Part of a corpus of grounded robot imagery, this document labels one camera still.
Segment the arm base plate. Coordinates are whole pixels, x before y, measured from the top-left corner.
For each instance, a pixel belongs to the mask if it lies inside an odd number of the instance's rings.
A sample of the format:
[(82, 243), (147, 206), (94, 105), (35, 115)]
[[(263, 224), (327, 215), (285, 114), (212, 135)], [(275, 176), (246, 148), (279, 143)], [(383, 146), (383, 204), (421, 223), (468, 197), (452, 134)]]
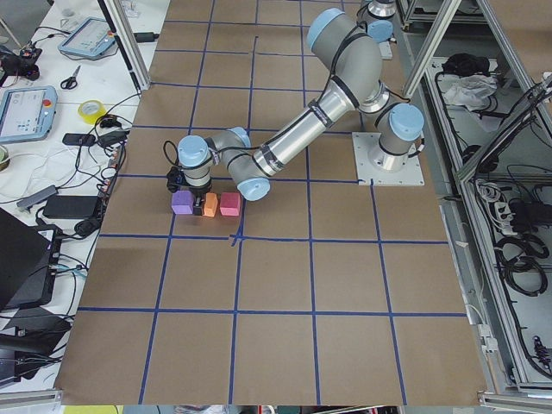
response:
[(424, 186), (423, 172), (418, 156), (409, 152), (390, 155), (380, 148), (380, 133), (353, 132), (354, 159), (359, 185), (375, 186)]
[(392, 59), (392, 48), (390, 41), (383, 41), (379, 44), (380, 54), (383, 60)]

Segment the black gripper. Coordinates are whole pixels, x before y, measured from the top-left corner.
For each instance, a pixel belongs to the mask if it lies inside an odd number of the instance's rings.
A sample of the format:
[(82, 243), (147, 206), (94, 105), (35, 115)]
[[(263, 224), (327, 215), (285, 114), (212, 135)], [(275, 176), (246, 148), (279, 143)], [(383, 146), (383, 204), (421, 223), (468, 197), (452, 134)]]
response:
[(192, 177), (190, 173), (198, 170), (185, 170), (182, 166), (172, 166), (166, 175), (166, 187), (171, 193), (187, 189), (194, 195), (192, 214), (202, 216), (204, 214), (204, 194), (212, 189), (210, 170), (207, 169), (201, 177)]

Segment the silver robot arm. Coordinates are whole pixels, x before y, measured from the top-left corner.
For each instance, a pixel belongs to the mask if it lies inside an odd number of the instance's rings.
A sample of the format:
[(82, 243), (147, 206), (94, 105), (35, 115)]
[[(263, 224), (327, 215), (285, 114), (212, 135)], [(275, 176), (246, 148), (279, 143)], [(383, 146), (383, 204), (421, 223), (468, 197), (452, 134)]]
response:
[(212, 188), (210, 169), (223, 165), (246, 200), (260, 200), (271, 189), (270, 177), (353, 110), (372, 117), (380, 133), (373, 152), (375, 167), (391, 172), (393, 162), (411, 157), (411, 146), (423, 130), (423, 114), (410, 103), (391, 100), (380, 80), (382, 58), (377, 42), (336, 8), (314, 20), (307, 42), (329, 71), (321, 95), (258, 147), (241, 127), (208, 138), (185, 136), (175, 148), (178, 158), (166, 176), (171, 193), (187, 188), (195, 203), (204, 205)]
[(366, 0), (356, 13), (357, 24), (377, 43), (388, 41), (393, 34), (392, 17), (396, 13), (394, 0)]

